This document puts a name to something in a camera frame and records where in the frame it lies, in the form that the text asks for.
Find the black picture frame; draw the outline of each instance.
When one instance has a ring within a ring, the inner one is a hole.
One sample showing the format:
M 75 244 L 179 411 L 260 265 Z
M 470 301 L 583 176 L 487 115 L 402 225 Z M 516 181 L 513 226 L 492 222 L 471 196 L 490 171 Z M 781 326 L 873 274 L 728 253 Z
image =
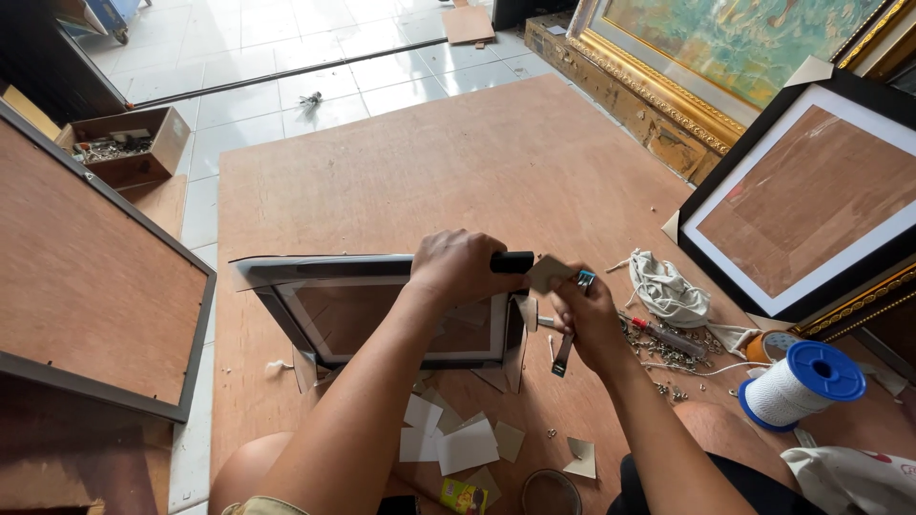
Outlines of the black picture frame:
M 678 247 L 745 312 L 789 323 L 800 323 L 823 309 L 831 302 L 846 295 L 855 287 L 875 277 L 876 270 L 894 266 L 901 260 L 916 253 L 916 225 L 909 227 L 850 267 L 839 271 L 831 279 L 802 296 L 779 312 L 763 310 L 727 273 L 716 265 L 686 234 L 682 227 L 725 181 L 741 160 L 777 124 L 812 85 L 818 85 L 859 104 L 866 109 L 884 116 L 902 126 L 916 130 L 916 98 L 884 84 L 855 76 L 853 73 L 834 69 L 829 79 L 807 82 L 783 88 L 773 101 L 760 113 L 744 135 L 710 172 L 691 196 L 681 206 L 678 219 Z
M 255 258 L 275 258 L 269 256 Z M 284 258 L 316 258 L 315 256 L 285 256 Z M 238 264 L 241 261 L 251 259 L 246 257 L 230 261 L 230 265 Z M 311 263 L 308 265 L 288 264 L 288 265 L 254 265 L 248 268 L 245 275 L 248 279 L 254 279 L 256 286 L 251 288 L 255 292 L 270 315 L 274 317 L 280 329 L 289 338 L 290 342 L 299 351 L 309 353 L 314 357 L 315 363 L 325 368 L 335 369 L 345 365 L 345 363 L 329 363 L 322 359 L 316 345 L 307 336 L 305 330 L 300 326 L 295 315 L 289 312 L 286 303 L 281 299 L 277 286 L 298 282 L 306 279 L 344 279 L 354 277 L 374 277 L 374 276 L 405 276 L 410 275 L 410 266 L 413 263 L 413 256 L 407 254 L 390 255 L 390 256 L 349 256 L 346 260 L 331 263 Z M 490 259 L 490 269 L 495 273 L 525 273 L 534 265 L 533 252 L 499 252 Z M 512 291 L 509 293 L 509 299 L 513 294 L 529 294 L 528 289 Z M 524 327 L 521 311 L 514 302 L 507 303 L 507 318 L 505 329 L 505 346 L 503 356 L 506 351 L 521 345 L 522 332 L 519 327 Z M 422 369 L 445 369 L 445 368 L 481 368 L 486 364 L 502 363 L 502 360 L 493 359 L 449 359 L 449 360 L 423 360 Z
M 203 352 L 204 339 L 206 338 L 207 323 L 209 322 L 210 309 L 213 305 L 213 295 L 216 291 L 216 270 L 197 257 L 196 254 L 182 245 L 172 235 L 165 232 L 165 230 L 159 227 L 155 222 L 147 218 L 147 216 L 137 210 L 133 204 L 105 184 L 104 181 L 97 178 L 82 164 L 78 163 L 74 158 L 64 152 L 63 149 L 55 145 L 53 141 L 48 139 L 48 137 L 42 134 L 6 102 L 0 101 L 0 116 L 20 134 L 32 141 L 36 147 L 44 150 L 49 156 L 59 162 L 63 168 L 89 184 L 93 190 L 102 195 L 108 202 L 117 206 L 128 217 L 142 225 L 164 244 L 171 247 L 172 250 L 181 254 L 207 276 L 207 280 L 203 287 L 200 310 L 197 315 L 197 325 L 194 329 L 193 339 L 191 340 L 191 353 L 188 356 L 188 367 L 185 370 L 178 404 L 171 404 L 164 400 L 150 398 L 128 389 L 112 386 L 102 381 L 80 376 L 79 374 L 74 374 L 66 370 L 61 370 L 44 363 L 39 363 L 22 356 L 16 356 L 2 351 L 0 351 L 0 374 L 48 385 L 56 389 L 83 395 L 129 410 L 141 411 L 173 422 L 186 423 L 191 415 L 194 386 L 197 383 L 198 370 L 201 364 L 201 353 Z

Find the blue spool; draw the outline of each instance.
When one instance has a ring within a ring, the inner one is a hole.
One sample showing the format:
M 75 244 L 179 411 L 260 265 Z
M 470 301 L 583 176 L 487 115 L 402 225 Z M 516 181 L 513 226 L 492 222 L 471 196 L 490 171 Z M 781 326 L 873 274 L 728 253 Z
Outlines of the blue spool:
M 865 376 L 855 361 L 827 344 L 803 340 L 789 347 L 786 353 L 789 370 L 805 388 L 821 397 L 830 400 L 849 402 L 862 397 L 865 393 Z M 755 379 L 741 383 L 738 389 L 738 401 L 747 416 L 764 429 L 776 433 L 785 433 L 795 429 L 798 422 L 784 426 L 775 426 L 763 422 L 747 406 L 747 385 Z

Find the white tile floor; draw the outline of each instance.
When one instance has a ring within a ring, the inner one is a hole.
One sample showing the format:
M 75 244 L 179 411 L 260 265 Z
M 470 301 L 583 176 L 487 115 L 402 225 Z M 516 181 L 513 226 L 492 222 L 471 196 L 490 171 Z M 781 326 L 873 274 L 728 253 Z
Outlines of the white tile floor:
M 361 0 L 348 1 L 346 4 L 355 5 L 357 1 Z M 435 6 L 432 2 L 438 4 L 436 0 L 398 1 L 402 6 Z M 154 5 L 165 9 L 162 7 L 164 3 L 173 5 L 172 9 L 181 9 L 182 5 L 197 6 L 199 0 L 157 0 Z M 244 9 L 245 5 L 254 3 L 255 0 L 236 0 L 234 3 L 228 0 L 217 3 L 213 0 L 213 5 L 222 9 L 213 12 L 234 12 L 232 5 Z M 284 0 L 278 0 L 277 3 L 283 4 Z M 322 8 L 338 9 L 335 16 L 344 16 L 340 7 L 324 5 Z M 360 16 L 361 19 L 386 16 L 394 8 L 394 0 L 390 0 Z M 228 27 L 235 27 L 230 18 L 227 20 L 224 23 Z M 382 19 L 384 23 L 389 21 L 386 17 Z M 171 37 L 171 32 L 150 34 L 150 38 Z M 279 51 L 267 54 L 252 51 L 256 54 L 249 55 L 270 55 L 277 58 L 281 55 Z M 208 72 L 211 77 L 216 76 L 215 73 L 233 71 L 248 73 L 264 65 L 257 60 L 235 59 L 239 56 L 243 58 L 245 54 L 242 52 L 233 54 L 232 61 L 237 64 L 235 67 L 211 67 L 211 63 L 220 61 L 201 61 L 187 66 L 181 77 L 187 81 L 205 82 Z M 206 62 L 203 68 L 200 67 L 202 62 Z M 181 243 L 211 266 L 216 266 L 220 152 L 295 137 L 543 73 L 556 73 L 563 78 L 540 57 L 532 54 L 512 30 L 497 33 L 496 42 L 481 50 L 437 45 L 175 103 L 193 130 L 179 165 L 179 173 L 189 176 Z M 157 91 L 172 86 L 168 80 L 156 76 L 138 76 L 131 83 L 137 92 Z M 570 87 L 619 126 L 585 92 L 572 84 Z M 299 107 L 299 95 L 316 90 L 322 92 L 323 101 L 305 115 Z M 215 310 L 212 310 L 191 407 L 191 420 L 175 430 L 169 514 L 181 512 L 183 515 L 203 515 L 206 512 L 210 480 L 214 313 Z
M 492 12 L 493 0 L 471 3 Z M 126 46 L 111 36 L 76 40 L 137 104 L 444 38 L 440 13 L 451 8 L 438 0 L 157 0 L 141 3 Z

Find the screwdriver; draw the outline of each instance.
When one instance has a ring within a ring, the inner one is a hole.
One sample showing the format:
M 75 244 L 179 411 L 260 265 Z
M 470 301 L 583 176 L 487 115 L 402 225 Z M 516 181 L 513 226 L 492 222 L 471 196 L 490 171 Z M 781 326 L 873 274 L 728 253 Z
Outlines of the screwdriver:
M 662 329 L 652 322 L 642 320 L 641 318 L 637 318 L 635 316 L 631 318 L 629 315 L 620 310 L 617 310 L 617 314 L 620 316 L 621 320 L 632 323 L 635 327 L 638 327 L 644 333 L 655 336 L 663 343 L 671 345 L 672 347 L 689 354 L 695 359 L 702 359 L 704 356 L 706 356 L 706 349 L 703 348 L 702 345 L 698 345 L 687 336 L 681 336 L 674 331 Z

